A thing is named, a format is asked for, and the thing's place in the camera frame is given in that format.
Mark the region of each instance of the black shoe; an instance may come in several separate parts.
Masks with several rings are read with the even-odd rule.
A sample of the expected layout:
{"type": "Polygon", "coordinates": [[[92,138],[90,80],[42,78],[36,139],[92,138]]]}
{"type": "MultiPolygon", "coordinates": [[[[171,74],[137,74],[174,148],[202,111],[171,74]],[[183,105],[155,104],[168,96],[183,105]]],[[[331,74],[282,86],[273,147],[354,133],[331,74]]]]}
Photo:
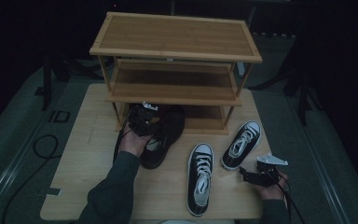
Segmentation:
{"type": "Polygon", "coordinates": [[[213,169],[213,151],[205,143],[191,152],[187,168],[187,208],[191,215],[202,216],[208,208],[213,169]]]}
{"type": "Polygon", "coordinates": [[[222,165],[226,170],[236,170],[245,157],[260,141],[261,128],[255,121],[248,121],[240,127],[237,135],[222,157],[222,165]]]}
{"type": "Polygon", "coordinates": [[[156,169],[164,161],[168,149],[182,135],[185,128],[185,110],[174,105],[158,121],[160,128],[146,144],[141,164],[146,169],[156,169]]]}

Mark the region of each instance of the floor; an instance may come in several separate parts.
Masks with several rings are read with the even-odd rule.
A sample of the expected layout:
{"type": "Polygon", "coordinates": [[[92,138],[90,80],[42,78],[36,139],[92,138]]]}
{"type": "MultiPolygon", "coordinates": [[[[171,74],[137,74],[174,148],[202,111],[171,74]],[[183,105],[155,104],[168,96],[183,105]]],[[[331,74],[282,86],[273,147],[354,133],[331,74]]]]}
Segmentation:
{"type": "MultiPolygon", "coordinates": [[[[245,88],[275,76],[295,38],[254,35],[254,39],[264,62],[254,67],[245,88]]],[[[286,81],[253,95],[272,152],[289,161],[282,170],[289,174],[302,217],[307,223],[358,223],[358,176],[336,131],[312,101],[306,113],[308,125],[302,125],[296,114],[298,96],[282,92],[286,81]]],[[[39,70],[13,97],[0,117],[0,223],[68,223],[39,216],[59,159],[46,161],[36,154],[47,156],[55,149],[54,155],[62,153],[87,87],[94,82],[101,81],[76,72],[68,83],[53,80],[51,105],[41,111],[42,97],[34,95],[42,85],[39,70]],[[63,117],[52,117],[59,113],[63,117]]],[[[292,223],[300,223],[292,213],[292,223]]]]}

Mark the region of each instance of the black canvas shoe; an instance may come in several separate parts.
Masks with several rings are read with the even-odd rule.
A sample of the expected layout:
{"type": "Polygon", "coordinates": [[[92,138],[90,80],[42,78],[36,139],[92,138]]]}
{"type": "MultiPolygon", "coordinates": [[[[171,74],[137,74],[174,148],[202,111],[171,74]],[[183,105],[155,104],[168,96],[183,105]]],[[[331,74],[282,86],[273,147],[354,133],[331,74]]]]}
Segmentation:
{"type": "Polygon", "coordinates": [[[174,105],[158,121],[160,128],[146,144],[141,155],[141,164],[146,169],[158,168],[165,159],[168,149],[182,135],[185,128],[185,110],[174,105]]]}
{"type": "Polygon", "coordinates": [[[202,216],[208,208],[213,169],[213,151],[201,143],[191,152],[187,168],[187,208],[191,215],[202,216]]]}
{"type": "Polygon", "coordinates": [[[236,170],[245,157],[260,141],[261,128],[255,121],[248,121],[240,127],[237,135],[222,157],[222,165],[226,170],[236,170]]]}

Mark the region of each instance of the bottom shelf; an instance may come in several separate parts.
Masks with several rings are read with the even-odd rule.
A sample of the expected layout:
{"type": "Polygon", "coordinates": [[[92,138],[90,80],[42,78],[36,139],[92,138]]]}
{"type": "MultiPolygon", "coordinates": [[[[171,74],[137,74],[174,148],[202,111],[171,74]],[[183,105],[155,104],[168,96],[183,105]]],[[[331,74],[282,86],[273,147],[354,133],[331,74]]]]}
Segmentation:
{"type": "MultiPolygon", "coordinates": [[[[166,111],[169,105],[153,105],[158,107],[156,117],[152,122],[156,122],[159,117],[166,111]]],[[[131,104],[119,105],[120,122],[117,123],[116,131],[119,132],[122,121],[127,117],[131,104]]],[[[222,106],[210,105],[183,105],[186,113],[184,133],[187,134],[228,134],[225,126],[225,110],[222,106]]]]}

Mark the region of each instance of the person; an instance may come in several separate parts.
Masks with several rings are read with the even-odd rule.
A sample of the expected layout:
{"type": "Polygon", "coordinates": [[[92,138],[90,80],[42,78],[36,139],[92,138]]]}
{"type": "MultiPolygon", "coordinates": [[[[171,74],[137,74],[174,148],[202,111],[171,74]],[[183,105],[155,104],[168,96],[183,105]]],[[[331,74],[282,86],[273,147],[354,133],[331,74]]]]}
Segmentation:
{"type": "MultiPolygon", "coordinates": [[[[133,207],[133,183],[140,166],[139,157],[151,136],[139,137],[127,125],[117,158],[106,179],[88,194],[88,202],[76,223],[129,223],[133,207]]],[[[260,223],[289,223],[284,196],[277,186],[254,186],[263,200],[260,223]]]]}

